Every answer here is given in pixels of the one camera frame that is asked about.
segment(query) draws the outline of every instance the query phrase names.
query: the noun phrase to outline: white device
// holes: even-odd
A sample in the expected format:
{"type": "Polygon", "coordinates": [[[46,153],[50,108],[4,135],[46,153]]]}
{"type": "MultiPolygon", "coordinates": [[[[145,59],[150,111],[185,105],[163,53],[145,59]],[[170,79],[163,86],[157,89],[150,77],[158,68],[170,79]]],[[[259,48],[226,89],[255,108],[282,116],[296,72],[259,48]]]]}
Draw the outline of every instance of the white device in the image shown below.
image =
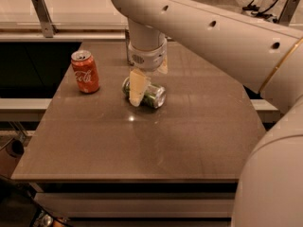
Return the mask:
{"type": "Polygon", "coordinates": [[[247,159],[232,225],[303,226],[303,32],[189,0],[112,2],[130,20],[167,34],[286,114],[247,159]]]}

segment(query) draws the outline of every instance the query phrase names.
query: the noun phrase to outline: table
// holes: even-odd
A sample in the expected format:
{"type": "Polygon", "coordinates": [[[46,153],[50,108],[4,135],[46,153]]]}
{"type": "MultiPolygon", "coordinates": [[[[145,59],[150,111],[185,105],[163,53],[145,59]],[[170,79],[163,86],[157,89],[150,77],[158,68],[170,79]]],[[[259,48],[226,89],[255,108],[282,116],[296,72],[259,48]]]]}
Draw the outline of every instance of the table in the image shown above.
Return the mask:
{"type": "MultiPolygon", "coordinates": [[[[86,42],[81,48],[95,57],[100,90],[91,95],[81,93],[70,67],[12,175],[16,181],[36,187],[40,192],[36,201],[57,216],[115,216],[114,210],[112,214],[96,210],[96,203],[92,205],[88,200],[99,198],[108,204],[109,197],[104,197],[104,192],[111,191],[100,190],[107,183],[110,187],[124,183],[141,184],[140,187],[148,183],[152,187],[154,183],[158,189],[156,196],[161,195],[159,200],[164,198],[167,207],[160,216],[165,213],[173,216],[176,212],[168,210],[171,203],[163,194],[168,189],[177,194],[174,184],[188,183],[193,188],[181,192],[190,195],[195,185],[202,189],[206,183],[237,183],[245,159],[265,133],[239,83],[178,43],[169,42],[169,73],[154,73],[151,79],[167,89],[164,106],[158,110],[147,106],[135,108],[121,91],[131,69],[126,62],[125,43],[86,42]],[[51,188],[51,183],[58,184],[51,188]],[[68,199],[68,207],[63,206],[62,199],[68,199]],[[82,208],[75,210],[75,202],[82,208]]],[[[116,194],[121,196],[123,189],[128,194],[127,200],[138,200],[138,195],[133,195],[135,191],[126,190],[125,184],[114,191],[115,197],[111,196],[116,200],[116,194]]],[[[200,201],[205,201],[201,196],[207,191],[212,192],[202,190],[200,201]]],[[[177,213],[184,217],[205,217],[206,212],[208,217],[228,217],[232,206],[230,195],[228,198],[229,202],[225,198],[223,209],[217,212],[206,208],[192,214],[192,207],[198,204],[192,202],[188,203],[191,210],[187,209],[184,215],[179,210],[177,213]]],[[[129,207],[134,202],[125,204],[129,207]]],[[[153,217],[155,212],[159,216],[159,210],[152,212],[148,207],[146,210],[145,216],[153,217]]],[[[115,211],[124,211],[122,217],[138,212],[115,211]]]]}

